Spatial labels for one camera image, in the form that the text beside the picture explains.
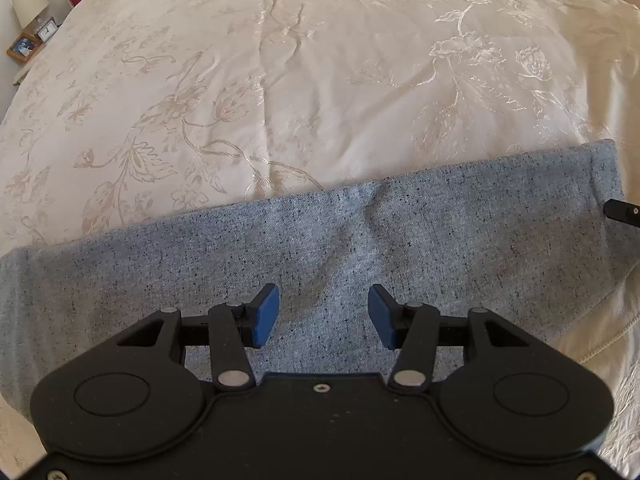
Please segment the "wooden picture frame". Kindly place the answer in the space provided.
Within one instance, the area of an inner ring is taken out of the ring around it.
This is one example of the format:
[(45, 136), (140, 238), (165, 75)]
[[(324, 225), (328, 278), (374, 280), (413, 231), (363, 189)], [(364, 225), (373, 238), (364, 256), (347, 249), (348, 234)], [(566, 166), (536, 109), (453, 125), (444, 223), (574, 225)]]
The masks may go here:
[(20, 63), (28, 62), (42, 47), (42, 41), (35, 36), (22, 32), (14, 43), (6, 49), (6, 54), (14, 61)]

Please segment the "white table lamp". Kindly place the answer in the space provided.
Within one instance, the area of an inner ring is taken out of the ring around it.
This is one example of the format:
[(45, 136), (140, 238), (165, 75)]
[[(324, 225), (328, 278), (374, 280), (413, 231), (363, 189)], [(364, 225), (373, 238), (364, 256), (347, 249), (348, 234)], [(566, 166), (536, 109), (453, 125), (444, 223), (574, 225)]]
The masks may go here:
[(12, 0), (13, 10), (21, 29), (26, 30), (49, 6), (48, 0)]

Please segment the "cream embroidered bedspread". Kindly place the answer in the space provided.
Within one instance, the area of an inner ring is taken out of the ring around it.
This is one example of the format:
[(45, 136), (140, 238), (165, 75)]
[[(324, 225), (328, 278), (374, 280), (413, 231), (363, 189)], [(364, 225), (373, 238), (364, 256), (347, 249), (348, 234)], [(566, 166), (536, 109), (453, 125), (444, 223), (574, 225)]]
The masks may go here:
[[(639, 198), (623, 0), (84, 0), (1, 124), (1, 260), (177, 214), (610, 141)], [(639, 472), (639, 267), (546, 339), (611, 388)], [(40, 459), (1, 393), (1, 466)]]

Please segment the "small alarm clock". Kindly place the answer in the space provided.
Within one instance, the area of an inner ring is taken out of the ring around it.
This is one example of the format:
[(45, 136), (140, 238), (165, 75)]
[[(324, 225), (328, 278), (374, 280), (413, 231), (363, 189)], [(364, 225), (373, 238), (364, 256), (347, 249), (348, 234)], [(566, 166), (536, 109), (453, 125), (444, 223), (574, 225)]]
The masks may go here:
[(36, 31), (37, 37), (45, 44), (58, 32), (58, 24), (55, 18), (49, 18), (43, 22)]

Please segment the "blue-grey knit pants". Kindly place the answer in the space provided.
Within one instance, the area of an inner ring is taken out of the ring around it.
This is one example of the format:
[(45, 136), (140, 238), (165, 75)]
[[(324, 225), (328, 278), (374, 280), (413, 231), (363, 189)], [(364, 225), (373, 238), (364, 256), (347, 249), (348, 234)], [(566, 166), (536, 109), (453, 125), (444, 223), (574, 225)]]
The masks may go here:
[(200, 315), (281, 293), (265, 372), (386, 372), (367, 294), (385, 286), (442, 314), (493, 310), (553, 339), (639, 266), (610, 141), (177, 214), (1, 260), (1, 393), (26, 412), (37, 382), (163, 308)]

